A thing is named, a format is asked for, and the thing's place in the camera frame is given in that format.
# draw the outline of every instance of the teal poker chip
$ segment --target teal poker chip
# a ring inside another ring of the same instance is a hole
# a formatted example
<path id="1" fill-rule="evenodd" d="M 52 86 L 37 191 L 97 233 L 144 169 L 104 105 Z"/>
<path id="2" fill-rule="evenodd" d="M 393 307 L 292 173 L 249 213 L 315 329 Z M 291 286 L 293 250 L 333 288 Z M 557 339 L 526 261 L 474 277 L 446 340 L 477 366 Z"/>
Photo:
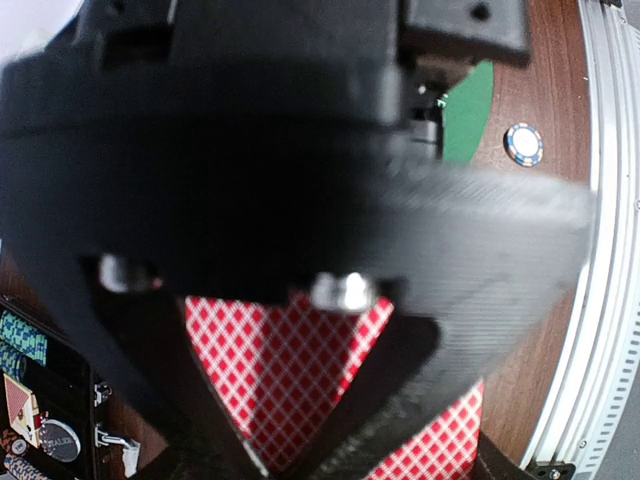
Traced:
<path id="1" fill-rule="evenodd" d="M 535 167 L 542 160 L 544 143 L 540 132 L 528 123 L 511 127 L 504 137 L 509 156 L 523 167 Z"/>

